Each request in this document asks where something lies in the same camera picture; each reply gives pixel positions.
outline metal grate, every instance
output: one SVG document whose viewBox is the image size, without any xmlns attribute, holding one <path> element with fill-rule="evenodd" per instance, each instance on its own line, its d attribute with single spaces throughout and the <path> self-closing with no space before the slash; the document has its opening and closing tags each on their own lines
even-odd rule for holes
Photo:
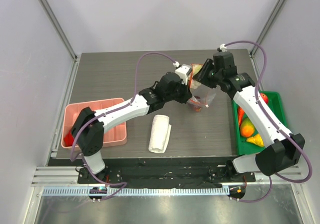
<svg viewBox="0 0 320 224">
<path fill-rule="evenodd" d="M 88 195 L 93 186 L 46 186 L 42 196 L 83 196 Z M 90 196 L 110 195 L 116 188 L 107 188 L 107 194 L 90 194 Z M 160 195 L 228 195 L 229 187 L 208 189 L 130 189 L 121 190 L 118 196 L 160 196 Z"/>
</svg>

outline gray wooden tabletop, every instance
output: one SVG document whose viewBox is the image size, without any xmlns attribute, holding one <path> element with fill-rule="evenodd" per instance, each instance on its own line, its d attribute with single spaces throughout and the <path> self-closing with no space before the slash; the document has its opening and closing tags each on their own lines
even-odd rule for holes
<svg viewBox="0 0 320 224">
<path fill-rule="evenodd" d="M 212 50 L 163 51 L 181 64 L 203 64 Z M 248 51 L 231 50 L 239 73 L 257 80 Z M 81 55 L 71 103 L 122 97 L 134 93 L 135 67 L 144 52 L 86 53 Z M 140 64 L 137 89 L 153 85 L 168 71 L 172 62 L 162 56 L 147 56 Z M 195 112 L 188 105 L 169 102 L 150 115 L 127 121 L 127 144 L 102 149 L 104 158 L 230 156 L 236 155 L 231 101 L 220 89 L 207 109 Z M 148 151 L 151 124 L 156 114 L 170 117 L 169 144 L 163 154 Z M 69 158 L 69 150 L 59 147 L 57 158 Z"/>
</svg>

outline paper towel roll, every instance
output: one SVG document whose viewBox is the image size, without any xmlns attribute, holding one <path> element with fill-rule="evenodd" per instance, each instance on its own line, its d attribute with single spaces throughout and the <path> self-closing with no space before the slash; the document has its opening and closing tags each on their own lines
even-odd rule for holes
<svg viewBox="0 0 320 224">
<path fill-rule="evenodd" d="M 170 118 L 165 115 L 156 115 L 153 118 L 149 151 L 154 153 L 164 153 L 169 142 L 171 125 Z"/>
</svg>

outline white wall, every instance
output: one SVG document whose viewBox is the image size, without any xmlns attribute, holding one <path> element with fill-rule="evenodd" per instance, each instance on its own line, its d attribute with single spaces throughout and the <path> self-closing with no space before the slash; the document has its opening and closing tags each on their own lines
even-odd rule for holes
<svg viewBox="0 0 320 224">
<path fill-rule="evenodd" d="M 256 40 L 276 1 L 48 0 L 78 54 L 216 49 Z"/>
<path fill-rule="evenodd" d="M 0 223 L 21 223 L 71 63 L 38 0 L 0 0 Z"/>
<path fill-rule="evenodd" d="M 313 164 L 313 177 L 306 186 L 316 223 L 320 223 L 319 6 L 320 0 L 288 0 L 262 43 L 268 57 L 264 88 L 280 92 L 290 128 L 304 136 L 304 149 Z M 262 69 L 260 52 L 257 57 Z M 303 157 L 299 163 L 307 174 Z"/>
</svg>

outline robotic arm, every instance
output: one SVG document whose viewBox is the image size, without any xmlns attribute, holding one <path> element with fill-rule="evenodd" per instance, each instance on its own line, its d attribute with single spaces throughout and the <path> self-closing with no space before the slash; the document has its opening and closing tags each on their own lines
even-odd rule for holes
<svg viewBox="0 0 320 224">
<path fill-rule="evenodd" d="M 194 80 L 210 88 L 216 88 L 219 85 L 223 92 L 227 93 L 244 109 L 266 146 L 266 149 L 258 154 L 243 155 L 229 161 L 226 164 L 228 174 L 232 176 L 248 171 L 261 171 L 270 176 L 295 165 L 299 160 L 300 153 L 279 132 L 279 129 L 289 135 L 301 148 L 305 143 L 304 138 L 300 134 L 293 135 L 289 129 L 281 124 L 266 103 L 261 101 L 273 122 L 278 125 L 278 128 L 274 127 L 255 99 L 254 81 L 247 73 L 237 73 L 233 59 L 232 53 L 220 50 L 213 55 L 213 59 L 207 59 L 201 70 L 193 77 Z M 159 82 L 156 81 L 153 86 L 141 90 L 134 97 L 134 100 L 127 100 L 107 109 L 92 111 L 87 107 L 81 111 L 71 129 L 73 137 L 92 118 L 106 113 L 106 111 L 128 105 L 121 111 L 114 111 L 92 122 L 79 136 L 77 143 L 94 174 L 98 174 L 105 168 L 100 153 L 105 132 L 132 118 L 161 109 L 166 102 L 174 100 L 186 103 L 192 97 L 188 87 L 191 67 L 188 65 L 176 65 L 176 67 L 175 72 L 166 73 Z"/>
</svg>

